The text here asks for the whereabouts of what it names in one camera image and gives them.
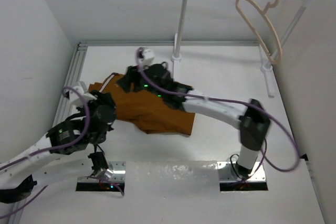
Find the brown trousers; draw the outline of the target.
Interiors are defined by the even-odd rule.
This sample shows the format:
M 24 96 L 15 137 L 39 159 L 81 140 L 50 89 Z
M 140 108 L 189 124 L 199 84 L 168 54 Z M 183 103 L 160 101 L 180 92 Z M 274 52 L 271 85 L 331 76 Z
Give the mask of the brown trousers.
M 117 84 L 123 74 L 112 73 L 102 83 L 89 85 L 89 91 L 110 93 L 115 104 L 117 119 L 133 123 L 146 134 L 192 134 L 195 114 L 169 108 L 153 93 L 147 91 L 126 93 Z

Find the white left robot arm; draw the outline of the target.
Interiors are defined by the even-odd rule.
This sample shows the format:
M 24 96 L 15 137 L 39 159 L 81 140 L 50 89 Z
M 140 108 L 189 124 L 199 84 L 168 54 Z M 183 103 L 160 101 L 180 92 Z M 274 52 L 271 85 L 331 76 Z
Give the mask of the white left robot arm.
M 11 204 L 31 195 L 38 181 L 33 174 L 63 156 L 94 148 L 106 140 L 117 118 L 110 93 L 64 87 L 62 94 L 78 113 L 52 127 L 34 145 L 1 165 L 1 202 Z

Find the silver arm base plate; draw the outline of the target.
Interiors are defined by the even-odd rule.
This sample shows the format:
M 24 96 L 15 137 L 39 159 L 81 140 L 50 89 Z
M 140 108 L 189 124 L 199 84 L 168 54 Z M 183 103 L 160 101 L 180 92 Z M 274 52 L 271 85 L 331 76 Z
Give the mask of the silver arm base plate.
M 235 174 L 232 165 L 235 161 L 217 162 L 219 189 L 221 192 L 267 191 L 267 179 L 263 164 L 256 162 L 248 179 L 243 180 Z

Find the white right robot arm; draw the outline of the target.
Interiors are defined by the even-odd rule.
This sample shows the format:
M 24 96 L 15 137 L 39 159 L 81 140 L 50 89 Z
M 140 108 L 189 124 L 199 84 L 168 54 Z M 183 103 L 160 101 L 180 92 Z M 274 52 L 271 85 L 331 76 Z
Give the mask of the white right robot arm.
M 126 93 L 146 90 L 172 109 L 208 116 L 238 129 L 241 148 L 232 169 L 240 179 L 251 174 L 271 125 L 270 119 L 262 114 L 259 101 L 251 99 L 242 111 L 228 102 L 206 98 L 193 87 L 175 81 L 166 62 L 145 66 L 142 72 L 129 66 L 118 85 Z

